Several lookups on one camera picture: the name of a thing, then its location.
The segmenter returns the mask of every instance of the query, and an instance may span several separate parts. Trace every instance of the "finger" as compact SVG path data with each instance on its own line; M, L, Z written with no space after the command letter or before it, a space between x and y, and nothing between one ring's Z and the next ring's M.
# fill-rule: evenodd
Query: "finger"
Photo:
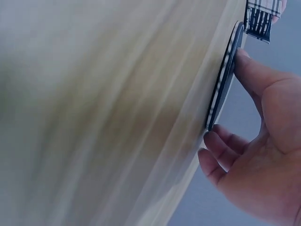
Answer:
M222 139L214 132L208 132L204 136L204 142L215 159L228 171L235 160L239 157L231 150Z
M235 75L248 93L253 92L259 98L262 97L264 90L275 82L293 77L291 74L275 71L252 60L242 49L236 54Z
M287 1L286 0L282 0L282 5L281 5L281 14L283 14L285 8L286 8L286 3ZM273 24L276 23L278 21L278 17L277 16L274 16L273 17Z
M279 18L278 18L277 16L274 16L274 17L273 17L273 21L272 21L273 24L276 23L278 20L279 20Z
M281 13L286 9L287 0L282 0Z
M229 148L239 155L242 155L245 152L246 147L249 144L247 140L236 134L230 133L221 125L214 125L212 131L215 132Z
M226 172L218 164L210 151L206 149L201 149L198 152L198 161L205 176L217 187L221 179L226 175Z

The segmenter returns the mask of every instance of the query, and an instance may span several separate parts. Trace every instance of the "fingernail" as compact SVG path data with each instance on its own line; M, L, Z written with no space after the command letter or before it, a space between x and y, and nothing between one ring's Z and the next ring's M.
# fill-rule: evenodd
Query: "fingernail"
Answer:
M237 55L238 56L246 56L246 57L250 58L249 54L246 51L244 51L242 48L238 48Z
M200 148L199 150L198 150L198 156L199 156L199 154L201 153L201 151L203 151L203 150L205 150L204 148Z
M243 49L239 48L236 53L236 69L237 67L242 67L250 60L250 56Z

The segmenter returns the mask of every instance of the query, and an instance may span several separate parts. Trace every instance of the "blurry wooden panel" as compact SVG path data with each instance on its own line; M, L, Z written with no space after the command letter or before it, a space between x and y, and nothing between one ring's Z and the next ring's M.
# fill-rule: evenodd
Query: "blurry wooden panel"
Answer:
M3 0L3 226L163 226L240 0Z

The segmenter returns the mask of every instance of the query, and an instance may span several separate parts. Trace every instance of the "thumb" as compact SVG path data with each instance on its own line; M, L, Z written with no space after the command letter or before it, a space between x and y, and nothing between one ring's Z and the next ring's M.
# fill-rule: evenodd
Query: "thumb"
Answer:
M288 73L273 70L252 60L242 49L236 53L234 73L248 93L254 93L259 97L273 83L291 78Z

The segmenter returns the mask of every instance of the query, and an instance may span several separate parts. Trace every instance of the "skin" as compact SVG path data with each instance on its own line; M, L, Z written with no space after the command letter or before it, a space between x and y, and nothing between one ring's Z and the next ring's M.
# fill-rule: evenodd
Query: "skin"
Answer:
M301 77L272 70L239 49L235 75L261 129L248 142L220 125L204 136L203 173L234 205L279 226L301 226Z
M286 4L287 4L287 0L282 0L282 6L281 6L281 13L284 12L285 8L286 8ZM273 18L273 24L276 23L278 21L278 17L274 17Z

